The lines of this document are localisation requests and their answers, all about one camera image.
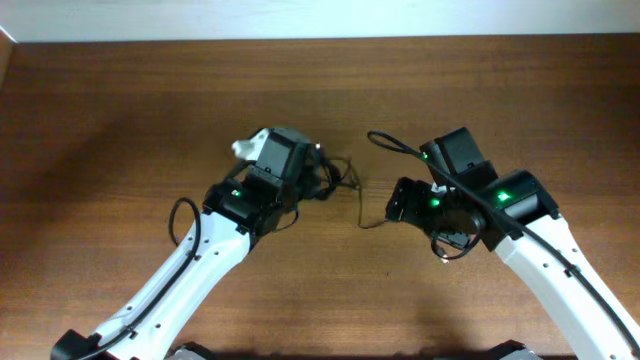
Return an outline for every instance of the wood grain surface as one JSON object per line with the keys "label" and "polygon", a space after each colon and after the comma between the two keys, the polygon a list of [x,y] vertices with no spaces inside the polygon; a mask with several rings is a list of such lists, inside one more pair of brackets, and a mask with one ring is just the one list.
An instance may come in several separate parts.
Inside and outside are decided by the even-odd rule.
{"label": "wood grain surface", "polygon": [[[640,319],[640,35],[20,44],[0,93],[0,357],[88,335],[173,251],[169,210],[200,202],[231,143],[295,127],[351,156],[366,221],[395,181],[430,181],[370,129],[418,146],[467,126],[500,174],[526,168]],[[478,247],[448,265],[404,224],[360,230],[357,196],[301,205],[176,343],[260,354],[437,354],[508,339],[570,348]],[[185,211],[178,230],[191,219]]]}

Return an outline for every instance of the wire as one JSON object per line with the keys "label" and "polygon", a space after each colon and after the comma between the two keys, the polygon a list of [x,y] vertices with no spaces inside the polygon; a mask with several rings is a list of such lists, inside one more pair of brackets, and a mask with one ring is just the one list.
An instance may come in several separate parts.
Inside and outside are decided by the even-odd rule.
{"label": "wire", "polygon": [[171,209],[171,214],[169,215],[169,236],[171,236],[171,239],[175,241],[176,237],[173,231],[173,222],[175,219],[176,211],[178,210],[178,208],[182,203],[187,203],[189,204],[189,206],[191,206],[191,209],[193,210],[193,216],[195,218],[195,223],[196,223],[196,236],[194,238],[193,247],[191,248],[191,251],[187,253],[187,258],[184,260],[180,268],[178,268],[178,270],[173,274],[173,276],[171,276],[169,281],[167,281],[167,283],[162,287],[162,289],[160,289],[160,291],[151,300],[151,302],[144,308],[144,310],[142,310],[142,312],[138,314],[138,316],[136,316],[136,318],[129,325],[125,326],[125,328],[118,335],[116,335],[116,337],[108,341],[106,344],[102,345],[99,349],[96,349],[93,352],[86,354],[84,356],[81,356],[79,358],[75,358],[74,360],[92,359],[106,352],[107,350],[115,346],[118,342],[126,338],[129,334],[134,332],[136,326],[138,326],[142,322],[142,320],[144,320],[144,318],[147,317],[147,315],[149,315],[149,313],[153,310],[153,308],[160,302],[160,300],[162,300],[164,295],[169,291],[171,286],[178,280],[180,275],[182,275],[182,273],[187,269],[191,261],[196,257],[196,253],[198,252],[198,246],[200,245],[200,235],[202,231],[202,224],[200,222],[201,221],[200,211],[198,210],[198,206],[191,199],[183,197],[178,199],[173,205],[173,208]]}
{"label": "wire", "polygon": [[[391,143],[397,145],[398,147],[397,148],[393,148],[392,146],[389,146],[387,144],[383,144],[383,143],[380,143],[378,141],[373,141],[371,135],[376,135],[376,136],[380,136],[380,137],[382,137],[384,139],[387,139]],[[536,243],[538,243],[545,250],[547,250],[547,252],[549,252],[554,258],[556,258],[565,267],[565,269],[566,269],[565,273],[567,275],[574,276],[576,278],[576,280],[580,284],[582,284],[582,286],[589,293],[589,295],[591,295],[591,297],[593,297],[593,299],[596,301],[596,303],[598,303],[598,305],[600,305],[600,307],[604,310],[604,312],[609,316],[611,321],[616,325],[616,327],[618,328],[618,330],[620,331],[622,336],[625,338],[625,340],[628,342],[628,344],[631,346],[633,351],[636,354],[640,354],[640,345],[638,345],[638,342],[633,337],[633,335],[631,334],[631,332],[629,331],[627,326],[624,324],[622,319],[620,319],[618,314],[616,314],[616,312],[613,310],[613,308],[611,308],[611,305],[609,305],[609,303],[607,303],[607,301],[602,297],[602,295],[600,295],[598,290],[596,290],[593,287],[593,285],[589,282],[589,280],[587,280],[587,278],[585,278],[584,275],[582,275],[582,273],[580,272],[580,269],[576,265],[572,264],[569,260],[567,260],[567,258],[565,258],[564,255],[562,255],[558,250],[556,250],[553,246],[551,246],[540,235],[536,234],[535,231],[529,229],[525,225],[523,225],[520,222],[518,222],[516,219],[512,218],[511,216],[509,216],[507,213],[504,212],[504,210],[498,210],[498,209],[494,208],[493,206],[491,206],[484,199],[482,199],[479,195],[477,195],[471,189],[469,189],[466,185],[462,184],[460,181],[455,179],[453,176],[451,176],[446,171],[440,169],[437,165],[432,163],[431,160],[429,160],[428,158],[422,157],[419,152],[413,150],[411,147],[409,147],[409,145],[407,145],[407,144],[401,142],[400,140],[392,137],[391,135],[386,134],[386,133],[381,132],[381,131],[369,131],[367,133],[367,137],[369,138],[369,140],[371,140],[371,142],[373,142],[374,144],[376,144],[376,145],[378,145],[380,147],[383,147],[385,149],[413,155],[417,159],[419,159],[422,162],[426,163],[427,166],[429,166],[429,168],[431,168],[435,172],[437,172],[438,175],[440,175],[443,178],[447,179],[447,181],[452,185],[452,187],[457,188],[459,191],[461,191],[462,193],[467,195],[471,200],[473,200],[478,205],[483,207],[489,213],[489,215],[491,215],[494,218],[499,218],[500,220],[506,222],[510,226],[512,226],[515,229],[517,229],[518,231],[521,231],[522,233],[529,235],[529,237],[531,237],[531,239],[533,239]]]}
{"label": "wire", "polygon": [[471,243],[467,245],[464,249],[462,249],[462,251],[458,255],[449,256],[447,255],[447,253],[444,252],[442,247],[438,245],[438,237],[440,237],[440,234],[435,233],[431,235],[431,251],[433,251],[433,253],[436,254],[436,256],[439,257],[440,259],[447,260],[447,261],[458,260],[463,258],[469,252],[471,252],[471,250],[473,250],[473,248],[476,247],[476,245],[478,245],[478,243],[480,242],[480,236],[476,235],[471,241]]}
{"label": "wire", "polygon": [[[349,188],[351,190],[356,190],[358,192],[358,227],[361,229],[374,229],[377,227],[380,227],[386,223],[389,222],[389,220],[380,220],[378,222],[369,224],[369,225],[362,225],[362,210],[364,208],[364,202],[362,200],[363,195],[362,195],[362,183],[360,182],[360,177],[358,176],[358,171],[356,171],[356,168],[353,166],[353,164],[351,163],[351,159],[345,159],[342,157],[334,157],[331,159],[328,159],[330,161],[342,161],[343,163],[345,163],[347,165],[347,169],[344,172],[344,175],[342,175],[342,177],[340,178],[340,182],[336,183],[336,186],[342,186],[342,187],[346,187]],[[346,179],[346,177],[349,176],[350,178],[350,182],[344,182],[344,180]]]}
{"label": "wire", "polygon": [[[396,147],[385,144],[381,141],[378,141],[375,139],[374,136],[378,136],[381,137],[387,141],[389,141],[390,143],[396,145]],[[420,153],[413,150],[409,145],[403,143],[402,141],[394,138],[393,136],[382,132],[382,131],[378,131],[378,130],[371,130],[367,133],[367,138],[369,139],[369,141],[371,141],[372,143],[385,148],[387,150],[391,150],[391,151],[395,151],[395,152],[399,152],[402,154],[409,154],[409,155],[419,155]]]}
{"label": "wire", "polygon": [[275,234],[275,233],[280,232],[282,230],[286,230],[286,229],[292,227],[295,223],[297,223],[298,219],[300,218],[300,210],[298,210],[298,204],[296,204],[296,207],[294,208],[294,210],[296,212],[296,217],[293,218],[293,221],[291,222],[291,224],[289,224],[289,225],[287,225],[287,226],[285,226],[283,228],[280,228],[280,229],[275,229],[275,230],[271,231],[271,233]]}

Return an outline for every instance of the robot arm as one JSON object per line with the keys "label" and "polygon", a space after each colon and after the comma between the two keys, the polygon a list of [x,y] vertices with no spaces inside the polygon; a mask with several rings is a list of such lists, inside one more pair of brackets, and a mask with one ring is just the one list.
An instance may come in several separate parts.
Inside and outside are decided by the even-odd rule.
{"label": "robot arm", "polygon": [[[398,147],[380,144],[371,139],[375,135]],[[384,133],[369,137],[423,160],[437,183],[398,180],[388,220],[422,229],[443,262],[466,255],[481,240],[531,289],[580,359],[640,356],[634,353],[638,324],[582,255],[558,205],[533,175],[520,170],[498,177],[465,128],[420,152]],[[461,252],[448,256],[440,244]]]}
{"label": "robot arm", "polygon": [[[584,257],[564,218],[544,216],[527,225],[558,249],[613,309],[631,336],[640,339],[640,328]],[[525,234],[510,236],[495,249],[498,257],[531,289],[560,329],[579,359],[633,359],[630,345],[601,304],[565,267]]]}
{"label": "robot arm", "polygon": [[[188,199],[174,206],[171,219],[180,201],[189,202],[197,218],[173,254],[93,335],[69,330],[52,360],[164,359],[207,294],[262,237],[277,231],[282,215],[297,212],[303,199],[326,200],[341,179],[320,146],[295,130],[263,129],[233,149],[242,161],[209,189],[202,213]],[[236,180],[245,169],[245,179]],[[329,186],[322,185],[320,169],[329,174]]]}

